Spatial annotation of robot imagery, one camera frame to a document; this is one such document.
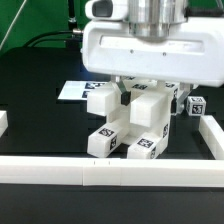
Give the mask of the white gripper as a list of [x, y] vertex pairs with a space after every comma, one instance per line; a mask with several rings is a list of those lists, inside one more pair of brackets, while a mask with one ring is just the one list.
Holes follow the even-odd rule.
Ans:
[[192, 84], [224, 84], [224, 6], [190, 7], [188, 0], [89, 0], [82, 58], [87, 70], [115, 75], [113, 87], [128, 106], [122, 77], [177, 81], [171, 114], [181, 114]]

